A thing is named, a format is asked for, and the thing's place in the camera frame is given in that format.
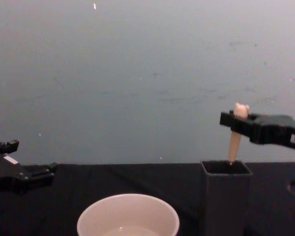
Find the white bowl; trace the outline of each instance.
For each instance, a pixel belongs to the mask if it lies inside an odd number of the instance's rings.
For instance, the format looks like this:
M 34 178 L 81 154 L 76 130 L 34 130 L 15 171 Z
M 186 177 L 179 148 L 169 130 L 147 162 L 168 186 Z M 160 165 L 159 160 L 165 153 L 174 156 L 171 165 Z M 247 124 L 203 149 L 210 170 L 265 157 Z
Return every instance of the white bowl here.
M 78 220 L 79 236 L 176 236 L 179 217 L 165 201 L 120 194 L 89 206 Z

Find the gray square cup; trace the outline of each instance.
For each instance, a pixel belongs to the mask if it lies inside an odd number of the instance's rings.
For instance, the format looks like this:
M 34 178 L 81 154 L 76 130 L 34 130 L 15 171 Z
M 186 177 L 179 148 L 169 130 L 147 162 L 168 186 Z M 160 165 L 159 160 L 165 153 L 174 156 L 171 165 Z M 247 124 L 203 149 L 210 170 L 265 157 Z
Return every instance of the gray square cup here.
M 241 161 L 201 162 L 201 236 L 243 236 L 251 177 Z

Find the bowl rim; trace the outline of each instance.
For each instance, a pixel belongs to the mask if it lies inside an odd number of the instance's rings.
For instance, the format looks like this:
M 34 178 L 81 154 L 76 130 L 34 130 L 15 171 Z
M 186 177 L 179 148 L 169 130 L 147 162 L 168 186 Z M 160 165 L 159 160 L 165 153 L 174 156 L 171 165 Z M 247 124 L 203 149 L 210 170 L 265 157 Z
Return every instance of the bowl rim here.
M 175 228 L 173 230 L 173 233 L 172 235 L 170 236 L 176 236 L 177 233 L 178 233 L 178 230 L 179 230 L 179 227 L 180 227 L 180 221 L 179 221 L 179 216 L 177 214 L 177 212 L 175 211 L 175 209 L 170 205 L 168 204 L 166 201 L 162 200 L 162 199 L 159 199 L 157 197 L 153 197 L 153 196 L 150 196 L 150 195 L 146 195 L 146 194 L 137 194 L 137 193 L 126 193 L 126 194 L 117 194 L 117 195 L 112 195 L 112 196 L 109 196 L 109 197 L 106 197 L 106 198 L 103 198 L 101 200 L 98 200 L 97 202 L 93 203 L 92 205 L 88 206 L 83 212 L 82 214 L 80 215 L 79 217 L 79 220 L 78 220 L 78 223 L 77 223 L 77 231 L 78 231 L 78 235 L 79 236 L 82 236 L 81 234 L 81 223 L 82 223 L 82 219 L 83 217 L 93 208 L 93 206 L 95 205 L 98 205 L 102 202 L 105 202 L 105 201 L 108 201 L 108 200 L 111 200 L 113 198 L 118 198 L 118 197 L 122 197 L 122 196 L 139 196 L 139 197 L 144 197 L 144 198 L 149 198 L 149 199 L 153 199 L 155 201 L 158 201 L 162 204 L 164 204 L 170 211 L 171 213 L 173 214 L 174 218 L 175 218 Z

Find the background wall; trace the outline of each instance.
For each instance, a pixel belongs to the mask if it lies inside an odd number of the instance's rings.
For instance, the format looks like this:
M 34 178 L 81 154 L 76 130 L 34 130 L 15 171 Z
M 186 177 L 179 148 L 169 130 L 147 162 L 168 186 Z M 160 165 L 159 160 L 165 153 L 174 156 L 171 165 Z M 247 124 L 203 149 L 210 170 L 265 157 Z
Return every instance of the background wall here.
M 0 0 L 0 139 L 24 164 L 227 158 L 235 102 L 295 118 L 295 1 Z M 295 151 L 242 139 L 244 161 Z

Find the black table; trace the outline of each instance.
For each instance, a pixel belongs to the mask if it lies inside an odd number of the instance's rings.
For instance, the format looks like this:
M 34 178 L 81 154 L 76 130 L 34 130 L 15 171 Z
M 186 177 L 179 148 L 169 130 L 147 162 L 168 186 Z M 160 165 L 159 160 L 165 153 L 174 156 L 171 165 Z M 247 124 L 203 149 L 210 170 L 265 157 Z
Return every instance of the black table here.
M 295 236 L 295 163 L 248 163 L 254 173 L 246 236 Z M 80 214 L 120 193 L 161 198 L 179 214 L 180 236 L 199 236 L 199 164 L 59 165 L 53 185 L 0 193 L 0 236 L 76 236 Z

